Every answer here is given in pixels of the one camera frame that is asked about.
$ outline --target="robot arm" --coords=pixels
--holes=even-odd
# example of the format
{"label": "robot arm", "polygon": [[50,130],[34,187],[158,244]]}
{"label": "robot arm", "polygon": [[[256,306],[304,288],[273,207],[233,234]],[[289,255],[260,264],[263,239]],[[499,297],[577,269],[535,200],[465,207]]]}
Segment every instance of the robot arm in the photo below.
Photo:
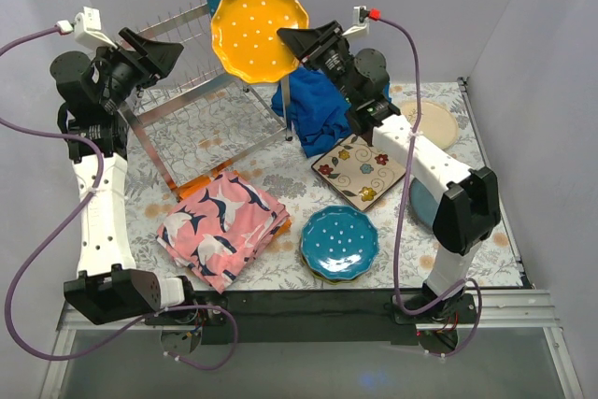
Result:
{"label": "robot arm", "polygon": [[[127,126],[117,113],[133,89],[168,76],[182,46],[149,41],[125,28],[120,35],[133,48],[126,50],[101,32],[99,12],[92,8],[79,13],[68,31],[96,56],[90,61],[82,52],[69,51],[52,62],[50,73],[64,99],[58,124],[100,148],[104,171],[81,214],[78,277],[64,284],[64,298],[94,324],[190,304],[192,285],[185,277],[159,278],[136,269],[124,215]],[[74,119],[68,121],[67,112]],[[95,180],[97,158],[78,142],[69,141],[68,150],[82,200]]]}
{"label": "robot arm", "polygon": [[[368,14],[360,7],[362,21]],[[278,36],[304,67],[321,70],[343,94],[349,103],[346,116],[352,131],[405,165],[411,124],[383,93],[390,81],[384,55],[363,49],[353,56],[336,21],[316,29],[279,29]],[[409,307],[419,308],[465,279],[481,242],[500,222],[500,209],[497,179],[488,167],[473,170],[424,136],[416,137],[412,170],[439,203],[433,230],[442,246],[424,281],[422,295],[416,296]],[[441,315],[462,292],[451,292],[433,307],[432,313]]]}

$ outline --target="glass panel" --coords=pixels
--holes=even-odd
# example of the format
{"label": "glass panel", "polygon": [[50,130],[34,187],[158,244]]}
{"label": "glass panel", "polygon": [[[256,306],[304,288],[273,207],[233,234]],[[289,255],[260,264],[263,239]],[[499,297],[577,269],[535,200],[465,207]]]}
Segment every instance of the glass panel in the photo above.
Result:
{"label": "glass panel", "polygon": [[[77,332],[73,351],[106,334]],[[216,362],[227,349],[199,347],[192,358]],[[564,397],[542,329],[480,329],[469,348],[444,362],[390,350],[385,343],[243,344],[212,373],[164,357],[159,331],[132,331],[71,362],[61,397],[175,396]]]}

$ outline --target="white connector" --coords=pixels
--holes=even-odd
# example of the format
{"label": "white connector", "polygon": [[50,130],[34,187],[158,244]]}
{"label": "white connector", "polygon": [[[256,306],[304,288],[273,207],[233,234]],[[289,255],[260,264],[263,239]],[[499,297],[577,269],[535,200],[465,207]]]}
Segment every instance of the white connector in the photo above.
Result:
{"label": "white connector", "polygon": [[90,50],[96,50],[98,47],[117,47],[102,33],[100,11],[95,8],[84,7],[83,12],[75,17],[75,40]]}
{"label": "white connector", "polygon": [[69,35],[71,33],[73,33],[73,30],[75,30],[73,28],[73,24],[69,21],[57,21],[56,22],[56,26],[58,28],[60,28],[60,34],[61,35]]}
{"label": "white connector", "polygon": [[343,33],[343,37],[346,39],[367,36],[369,34],[370,20],[361,17],[362,9],[365,9],[365,7],[353,7],[353,25]]}

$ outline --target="bird print fabric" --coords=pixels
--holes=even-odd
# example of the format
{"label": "bird print fabric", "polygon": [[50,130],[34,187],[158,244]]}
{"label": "bird print fabric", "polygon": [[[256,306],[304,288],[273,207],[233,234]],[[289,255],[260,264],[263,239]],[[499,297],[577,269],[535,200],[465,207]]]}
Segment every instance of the bird print fabric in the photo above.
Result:
{"label": "bird print fabric", "polygon": [[224,172],[170,211],[157,240],[177,264],[222,293],[288,218],[272,195]]}

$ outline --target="dish rack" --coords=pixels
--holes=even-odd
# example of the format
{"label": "dish rack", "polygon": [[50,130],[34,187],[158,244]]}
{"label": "dish rack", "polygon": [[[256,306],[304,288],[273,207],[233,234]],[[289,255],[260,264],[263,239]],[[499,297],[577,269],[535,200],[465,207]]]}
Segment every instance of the dish rack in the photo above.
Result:
{"label": "dish rack", "polygon": [[252,86],[224,71],[211,48],[208,13],[207,4],[190,5],[138,32],[148,39],[178,42],[184,51],[167,79],[121,108],[176,194],[276,139],[292,139],[286,112],[291,101],[288,77],[280,82],[280,118]]}

